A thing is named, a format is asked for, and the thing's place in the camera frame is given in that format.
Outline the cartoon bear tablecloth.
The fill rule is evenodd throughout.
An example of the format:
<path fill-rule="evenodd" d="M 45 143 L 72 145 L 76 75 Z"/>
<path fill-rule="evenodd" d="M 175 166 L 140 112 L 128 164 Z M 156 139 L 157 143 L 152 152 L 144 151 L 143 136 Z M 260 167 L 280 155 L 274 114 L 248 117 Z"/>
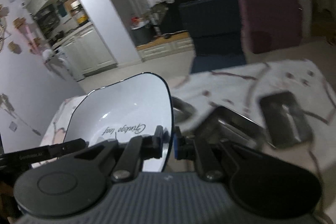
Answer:
<path fill-rule="evenodd" d="M 324 210 L 335 218 L 335 91 L 314 63 L 284 60 L 220 69 L 178 77 L 168 87 L 172 96 L 197 109 L 192 121 L 179 125 L 182 132 L 218 106 L 265 126 L 259 99 L 273 93 L 293 93 L 313 130 L 313 140 L 292 148 L 266 145 L 264 149 L 308 170 L 320 170 L 325 184 Z M 69 98 L 60 105 L 42 145 L 63 142 L 71 116 L 86 96 Z"/>

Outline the pink hanging ribbon pompom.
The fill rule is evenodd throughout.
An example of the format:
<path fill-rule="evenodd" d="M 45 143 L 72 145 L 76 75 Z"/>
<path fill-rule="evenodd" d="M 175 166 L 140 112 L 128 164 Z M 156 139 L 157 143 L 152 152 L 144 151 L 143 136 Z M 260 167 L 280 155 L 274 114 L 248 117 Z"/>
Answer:
<path fill-rule="evenodd" d="M 46 67 L 51 66 L 51 61 L 55 57 L 54 51 L 48 45 L 44 38 L 38 34 L 38 28 L 33 24 L 25 23 L 23 27 L 23 35 L 27 40 L 30 52 L 42 58 Z"/>

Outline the wooden low drawer unit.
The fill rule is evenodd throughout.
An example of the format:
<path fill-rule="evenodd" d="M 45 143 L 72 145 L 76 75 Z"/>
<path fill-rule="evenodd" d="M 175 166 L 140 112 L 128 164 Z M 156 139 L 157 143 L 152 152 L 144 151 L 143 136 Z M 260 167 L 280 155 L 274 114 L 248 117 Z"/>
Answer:
<path fill-rule="evenodd" d="M 193 40 L 188 32 L 174 34 L 167 39 L 160 37 L 137 47 L 137 51 L 143 61 L 193 50 Z"/>

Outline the maroon chair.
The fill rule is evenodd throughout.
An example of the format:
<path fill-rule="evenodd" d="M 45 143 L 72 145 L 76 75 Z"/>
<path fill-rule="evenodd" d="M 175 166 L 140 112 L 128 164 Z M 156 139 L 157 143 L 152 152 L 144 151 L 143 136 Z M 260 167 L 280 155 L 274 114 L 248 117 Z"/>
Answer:
<path fill-rule="evenodd" d="M 299 46 L 302 8 L 298 0 L 238 0 L 244 45 L 254 54 Z"/>

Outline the white kitchen cabinets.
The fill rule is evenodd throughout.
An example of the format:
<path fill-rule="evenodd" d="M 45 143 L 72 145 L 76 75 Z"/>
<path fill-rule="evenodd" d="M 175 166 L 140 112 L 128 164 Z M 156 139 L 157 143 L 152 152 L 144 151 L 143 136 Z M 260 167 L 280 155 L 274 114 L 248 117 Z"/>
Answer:
<path fill-rule="evenodd" d="M 117 61 L 91 22 L 55 43 L 52 49 L 68 62 L 78 81 L 117 67 Z"/>

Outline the dark blue chair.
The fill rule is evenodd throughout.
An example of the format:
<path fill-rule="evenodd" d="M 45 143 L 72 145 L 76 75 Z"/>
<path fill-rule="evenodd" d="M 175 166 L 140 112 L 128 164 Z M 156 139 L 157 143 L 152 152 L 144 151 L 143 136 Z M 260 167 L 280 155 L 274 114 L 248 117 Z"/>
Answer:
<path fill-rule="evenodd" d="M 188 2 L 179 12 L 195 50 L 191 74 L 246 65 L 238 0 Z"/>

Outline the round stainless steel bowl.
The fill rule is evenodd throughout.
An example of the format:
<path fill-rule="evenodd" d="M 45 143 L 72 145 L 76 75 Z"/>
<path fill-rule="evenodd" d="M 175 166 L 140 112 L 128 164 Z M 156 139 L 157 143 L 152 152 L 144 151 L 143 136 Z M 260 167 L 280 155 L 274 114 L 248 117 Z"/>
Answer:
<path fill-rule="evenodd" d="M 171 101 L 173 104 L 173 118 L 175 126 L 190 122 L 195 118 L 197 109 L 193 105 L 177 97 L 171 97 Z"/>

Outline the grey trash bin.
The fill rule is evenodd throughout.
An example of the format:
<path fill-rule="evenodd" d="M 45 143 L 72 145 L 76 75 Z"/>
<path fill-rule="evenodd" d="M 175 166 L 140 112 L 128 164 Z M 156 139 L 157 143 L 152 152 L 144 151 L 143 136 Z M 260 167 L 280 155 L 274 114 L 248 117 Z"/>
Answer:
<path fill-rule="evenodd" d="M 140 22 L 137 26 L 131 28 L 135 46 L 141 46 L 152 41 L 151 24 L 149 22 Z"/>

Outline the rectangular steel container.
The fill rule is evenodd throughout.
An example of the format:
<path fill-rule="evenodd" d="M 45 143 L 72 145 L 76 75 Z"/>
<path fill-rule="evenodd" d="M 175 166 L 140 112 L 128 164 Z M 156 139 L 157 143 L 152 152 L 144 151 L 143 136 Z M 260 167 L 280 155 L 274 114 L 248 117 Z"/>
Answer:
<path fill-rule="evenodd" d="M 259 100 L 268 143 L 275 149 L 286 149 L 313 140 L 313 131 L 293 93 L 289 91 L 265 96 Z"/>
<path fill-rule="evenodd" d="M 210 144 L 223 140 L 233 141 L 255 150 L 262 150 L 265 143 L 264 129 L 249 118 L 218 106 L 182 132 L 187 138 L 201 138 Z"/>

